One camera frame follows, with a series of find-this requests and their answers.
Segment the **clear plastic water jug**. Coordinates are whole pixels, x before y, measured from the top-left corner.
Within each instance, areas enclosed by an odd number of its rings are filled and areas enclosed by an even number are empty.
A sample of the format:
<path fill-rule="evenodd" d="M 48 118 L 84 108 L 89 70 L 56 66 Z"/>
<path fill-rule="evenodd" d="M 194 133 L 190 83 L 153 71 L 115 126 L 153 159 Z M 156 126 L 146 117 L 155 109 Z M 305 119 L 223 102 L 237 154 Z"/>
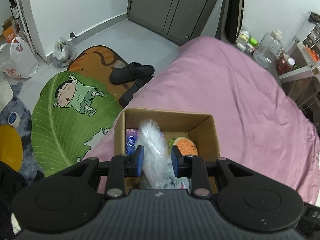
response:
<path fill-rule="evenodd" d="M 266 33 L 253 53 L 254 60 L 262 67 L 268 68 L 276 62 L 277 56 L 283 48 L 281 44 L 282 32 L 275 30 Z"/>

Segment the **black slipper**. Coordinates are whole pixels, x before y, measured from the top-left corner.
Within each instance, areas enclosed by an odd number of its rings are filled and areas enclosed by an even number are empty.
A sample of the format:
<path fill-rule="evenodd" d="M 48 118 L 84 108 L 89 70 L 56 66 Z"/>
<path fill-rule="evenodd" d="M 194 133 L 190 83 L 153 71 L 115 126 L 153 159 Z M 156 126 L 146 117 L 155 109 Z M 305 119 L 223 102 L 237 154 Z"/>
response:
<path fill-rule="evenodd" d="M 125 108 L 132 100 L 133 95 L 153 78 L 154 76 L 152 75 L 143 79 L 137 79 L 134 84 L 119 98 L 121 107 Z"/>
<path fill-rule="evenodd" d="M 142 65 L 138 62 L 131 62 L 125 67 L 116 68 L 110 74 L 110 83 L 122 85 L 138 79 L 152 76 L 155 69 L 151 65 Z"/>

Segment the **white plastic shopping bag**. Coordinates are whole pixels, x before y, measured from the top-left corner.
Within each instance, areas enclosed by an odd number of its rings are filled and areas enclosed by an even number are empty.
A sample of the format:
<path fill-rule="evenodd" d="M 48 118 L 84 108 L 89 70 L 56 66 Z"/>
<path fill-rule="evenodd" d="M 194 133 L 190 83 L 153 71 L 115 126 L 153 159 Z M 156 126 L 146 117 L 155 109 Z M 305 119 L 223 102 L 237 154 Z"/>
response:
<path fill-rule="evenodd" d="M 1 71 L 14 79 L 28 79 L 37 72 L 39 63 L 28 44 L 20 37 L 1 45 Z"/>

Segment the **pink bed sheet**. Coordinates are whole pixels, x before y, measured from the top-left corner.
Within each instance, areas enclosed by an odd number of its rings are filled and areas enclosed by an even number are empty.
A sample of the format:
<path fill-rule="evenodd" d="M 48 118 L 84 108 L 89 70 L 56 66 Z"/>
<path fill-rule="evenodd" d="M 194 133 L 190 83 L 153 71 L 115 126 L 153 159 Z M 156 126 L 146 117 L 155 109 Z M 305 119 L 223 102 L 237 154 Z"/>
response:
<path fill-rule="evenodd" d="M 128 108 L 209 114 L 223 157 L 293 188 L 307 203 L 317 202 L 314 124 L 267 70 L 233 46 L 208 36 L 188 42 Z"/>

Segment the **plush hamburger toy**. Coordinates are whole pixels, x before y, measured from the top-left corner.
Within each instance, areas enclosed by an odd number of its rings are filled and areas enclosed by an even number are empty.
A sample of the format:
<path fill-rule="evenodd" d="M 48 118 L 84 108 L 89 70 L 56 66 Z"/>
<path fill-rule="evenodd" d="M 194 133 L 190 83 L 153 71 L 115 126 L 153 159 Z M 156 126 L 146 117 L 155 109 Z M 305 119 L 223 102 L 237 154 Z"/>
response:
<path fill-rule="evenodd" d="M 172 139 L 169 141 L 169 147 L 172 148 L 172 146 L 177 146 L 181 155 L 198 155 L 196 145 L 188 138 L 179 137 Z"/>

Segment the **clear bag white filling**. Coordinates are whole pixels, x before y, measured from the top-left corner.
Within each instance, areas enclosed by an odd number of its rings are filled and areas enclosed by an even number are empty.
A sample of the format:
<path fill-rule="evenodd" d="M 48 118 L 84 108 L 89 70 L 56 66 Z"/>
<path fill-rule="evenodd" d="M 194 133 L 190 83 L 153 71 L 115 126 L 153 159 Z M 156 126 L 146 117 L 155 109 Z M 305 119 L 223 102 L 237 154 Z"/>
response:
<path fill-rule="evenodd" d="M 140 123 L 137 145 L 144 147 L 142 175 L 150 183 L 155 184 L 174 176 L 168 145 L 156 122 L 144 120 Z"/>

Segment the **grey pink plush toy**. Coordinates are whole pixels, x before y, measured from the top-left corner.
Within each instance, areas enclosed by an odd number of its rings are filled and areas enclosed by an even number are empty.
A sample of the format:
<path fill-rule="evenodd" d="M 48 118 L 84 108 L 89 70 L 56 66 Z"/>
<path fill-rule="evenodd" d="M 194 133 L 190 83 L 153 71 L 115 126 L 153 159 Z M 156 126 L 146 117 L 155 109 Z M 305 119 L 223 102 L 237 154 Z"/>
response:
<path fill-rule="evenodd" d="M 152 184 L 148 181 L 145 175 L 142 175 L 139 184 L 140 189 L 147 190 L 175 190 L 175 189 L 189 189 L 190 180 L 188 178 L 177 178 L 173 176 L 169 176 L 165 178 L 163 181 Z"/>

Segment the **orange cat floor mat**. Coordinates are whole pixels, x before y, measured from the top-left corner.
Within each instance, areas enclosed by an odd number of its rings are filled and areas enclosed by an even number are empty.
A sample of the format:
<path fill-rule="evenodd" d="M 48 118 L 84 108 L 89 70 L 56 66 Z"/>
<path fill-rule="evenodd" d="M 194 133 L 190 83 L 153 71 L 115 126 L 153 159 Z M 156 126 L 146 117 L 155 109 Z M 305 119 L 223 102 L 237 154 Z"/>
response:
<path fill-rule="evenodd" d="M 114 50 L 106 46 L 92 46 L 84 50 L 67 68 L 67 71 L 80 72 L 85 77 L 94 78 L 106 86 L 117 101 L 134 84 L 133 81 L 123 85 L 110 83 L 110 74 L 117 68 L 126 67 L 128 63 Z"/>

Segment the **grey wardrobe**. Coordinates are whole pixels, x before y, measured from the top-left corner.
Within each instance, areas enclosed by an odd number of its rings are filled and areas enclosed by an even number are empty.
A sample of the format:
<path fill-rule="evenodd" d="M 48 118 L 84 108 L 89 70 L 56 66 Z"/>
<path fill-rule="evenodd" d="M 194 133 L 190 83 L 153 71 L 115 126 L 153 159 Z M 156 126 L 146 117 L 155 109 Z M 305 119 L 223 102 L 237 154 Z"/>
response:
<path fill-rule="evenodd" d="M 201 35 L 217 0 L 129 0 L 127 18 L 178 45 Z"/>

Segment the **white supplement bottle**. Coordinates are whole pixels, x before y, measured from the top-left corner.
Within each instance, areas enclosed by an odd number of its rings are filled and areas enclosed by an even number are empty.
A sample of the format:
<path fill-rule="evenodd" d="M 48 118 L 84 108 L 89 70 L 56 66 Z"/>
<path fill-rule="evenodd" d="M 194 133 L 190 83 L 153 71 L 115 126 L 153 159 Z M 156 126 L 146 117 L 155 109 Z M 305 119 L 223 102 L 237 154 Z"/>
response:
<path fill-rule="evenodd" d="M 248 43 L 250 38 L 251 38 L 251 34 L 250 34 L 249 30 L 246 28 L 242 28 L 242 29 L 240 29 L 240 31 L 238 33 L 236 43 L 242 44 L 243 46 L 246 46 L 246 44 Z"/>

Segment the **green leaf cartoon rug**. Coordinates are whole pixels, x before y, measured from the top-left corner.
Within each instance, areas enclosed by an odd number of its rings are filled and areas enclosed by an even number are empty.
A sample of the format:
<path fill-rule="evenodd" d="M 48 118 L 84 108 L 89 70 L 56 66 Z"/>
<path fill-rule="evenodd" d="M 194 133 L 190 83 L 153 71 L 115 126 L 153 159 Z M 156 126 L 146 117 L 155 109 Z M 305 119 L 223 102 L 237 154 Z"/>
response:
<path fill-rule="evenodd" d="M 77 72 L 60 72 L 40 92 L 32 114 L 34 157 L 45 176 L 82 161 L 121 112 L 106 86 Z"/>

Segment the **brown cardboard box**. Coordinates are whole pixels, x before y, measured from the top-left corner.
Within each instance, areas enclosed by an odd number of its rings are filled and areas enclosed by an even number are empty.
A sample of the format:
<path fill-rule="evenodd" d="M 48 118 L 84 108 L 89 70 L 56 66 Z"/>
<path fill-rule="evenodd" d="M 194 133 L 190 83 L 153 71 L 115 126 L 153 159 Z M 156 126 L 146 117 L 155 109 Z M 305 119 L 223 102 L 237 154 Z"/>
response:
<path fill-rule="evenodd" d="M 138 128 L 144 120 L 155 121 L 166 139 L 187 135 L 198 150 L 198 155 L 204 162 L 216 162 L 220 157 L 219 143 L 214 125 L 214 119 L 209 114 L 160 111 L 151 109 L 128 108 L 124 110 L 114 127 L 114 155 L 125 153 L 127 128 Z M 211 191 L 216 189 L 207 171 Z M 138 178 L 126 178 L 126 192 L 134 188 Z"/>

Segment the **small clear trash bag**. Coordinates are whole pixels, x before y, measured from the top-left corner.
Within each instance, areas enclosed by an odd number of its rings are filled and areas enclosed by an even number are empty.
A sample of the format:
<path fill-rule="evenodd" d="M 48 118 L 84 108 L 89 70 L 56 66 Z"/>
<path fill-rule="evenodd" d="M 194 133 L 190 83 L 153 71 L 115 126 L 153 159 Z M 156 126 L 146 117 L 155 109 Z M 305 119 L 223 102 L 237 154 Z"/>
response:
<path fill-rule="evenodd" d="M 75 46 L 63 37 L 56 40 L 53 49 L 53 64 L 56 67 L 68 67 L 76 58 Z"/>

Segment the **blue tissue pack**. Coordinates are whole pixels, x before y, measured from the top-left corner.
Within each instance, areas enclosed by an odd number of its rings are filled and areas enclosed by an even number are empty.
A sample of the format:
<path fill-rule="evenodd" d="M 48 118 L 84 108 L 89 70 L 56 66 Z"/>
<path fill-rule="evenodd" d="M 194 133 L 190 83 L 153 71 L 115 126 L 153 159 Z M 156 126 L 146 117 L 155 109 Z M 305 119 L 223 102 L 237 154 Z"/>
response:
<path fill-rule="evenodd" d="M 126 129 L 126 140 L 125 140 L 125 150 L 126 154 L 134 154 L 136 149 L 136 142 L 138 139 L 139 130 L 138 129 Z"/>

